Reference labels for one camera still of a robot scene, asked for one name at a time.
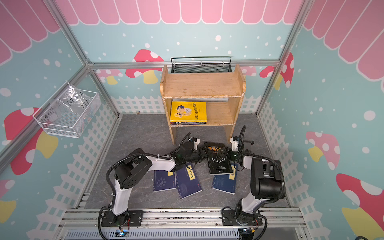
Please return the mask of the black book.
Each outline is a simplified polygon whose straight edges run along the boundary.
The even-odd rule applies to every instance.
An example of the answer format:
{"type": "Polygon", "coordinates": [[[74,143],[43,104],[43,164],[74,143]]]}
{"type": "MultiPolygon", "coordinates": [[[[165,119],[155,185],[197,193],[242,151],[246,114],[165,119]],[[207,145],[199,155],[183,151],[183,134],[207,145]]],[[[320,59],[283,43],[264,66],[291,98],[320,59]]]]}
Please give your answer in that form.
{"type": "Polygon", "coordinates": [[[229,148],[222,143],[205,142],[204,151],[207,156],[211,175],[232,174],[233,169],[229,158],[229,148]]]}

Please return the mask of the blue book small yellow label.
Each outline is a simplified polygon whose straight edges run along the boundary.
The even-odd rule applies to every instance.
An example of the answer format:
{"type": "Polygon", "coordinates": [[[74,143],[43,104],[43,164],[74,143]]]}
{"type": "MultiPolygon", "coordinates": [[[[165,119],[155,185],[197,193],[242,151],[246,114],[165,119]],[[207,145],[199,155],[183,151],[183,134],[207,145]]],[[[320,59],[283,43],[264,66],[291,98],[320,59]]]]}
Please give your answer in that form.
{"type": "Polygon", "coordinates": [[[212,189],[234,195],[236,191],[236,181],[236,172],[225,175],[214,175],[212,189]]]}

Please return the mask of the dark wolf cover book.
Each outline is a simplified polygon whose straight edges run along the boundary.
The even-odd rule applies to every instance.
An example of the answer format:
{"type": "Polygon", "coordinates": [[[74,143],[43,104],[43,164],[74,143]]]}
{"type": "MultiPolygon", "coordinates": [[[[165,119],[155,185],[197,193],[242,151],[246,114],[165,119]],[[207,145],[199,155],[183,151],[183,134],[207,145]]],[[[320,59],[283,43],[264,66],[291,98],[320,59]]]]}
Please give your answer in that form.
{"type": "Polygon", "coordinates": [[[171,126],[206,125],[207,122],[171,122],[171,126]]]}

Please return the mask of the yellow cover book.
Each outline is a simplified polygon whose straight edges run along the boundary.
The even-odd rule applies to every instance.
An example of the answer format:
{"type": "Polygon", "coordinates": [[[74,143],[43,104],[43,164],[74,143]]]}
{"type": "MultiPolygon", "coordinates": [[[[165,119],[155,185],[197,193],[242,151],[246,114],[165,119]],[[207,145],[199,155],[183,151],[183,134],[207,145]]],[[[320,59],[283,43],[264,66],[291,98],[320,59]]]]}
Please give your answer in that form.
{"type": "Polygon", "coordinates": [[[205,102],[177,102],[171,105],[171,123],[206,123],[207,105],[205,102]]]}

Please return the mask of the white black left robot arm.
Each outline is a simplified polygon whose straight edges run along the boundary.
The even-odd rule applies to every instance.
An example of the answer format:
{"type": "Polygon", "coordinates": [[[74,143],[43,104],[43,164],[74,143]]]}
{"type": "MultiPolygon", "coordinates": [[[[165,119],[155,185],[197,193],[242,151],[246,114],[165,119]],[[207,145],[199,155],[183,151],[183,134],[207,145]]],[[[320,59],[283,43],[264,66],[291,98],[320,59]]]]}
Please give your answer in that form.
{"type": "Polygon", "coordinates": [[[177,172],[189,163],[203,160],[198,149],[200,140],[191,138],[187,133],[179,146],[170,153],[161,156],[145,153],[136,149],[128,156],[113,164],[106,173],[106,181],[111,187],[112,202],[102,207],[98,216],[98,228],[101,227],[139,227],[143,211],[130,211],[129,199],[133,187],[150,171],[177,172]]]}

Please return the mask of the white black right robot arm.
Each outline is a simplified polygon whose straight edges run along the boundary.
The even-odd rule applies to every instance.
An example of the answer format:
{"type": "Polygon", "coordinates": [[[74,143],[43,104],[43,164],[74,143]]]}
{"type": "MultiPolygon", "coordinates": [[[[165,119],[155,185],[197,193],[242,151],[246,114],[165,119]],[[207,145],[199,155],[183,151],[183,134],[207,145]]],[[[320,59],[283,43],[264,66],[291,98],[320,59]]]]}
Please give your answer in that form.
{"type": "Polygon", "coordinates": [[[238,137],[231,138],[229,150],[231,163],[239,164],[242,170],[251,171],[250,193],[239,200],[235,208],[224,207],[221,212],[224,226],[266,226],[267,220],[260,208],[272,204],[286,195],[286,184],[280,161],[253,154],[255,143],[245,139],[246,126],[238,137]]]}

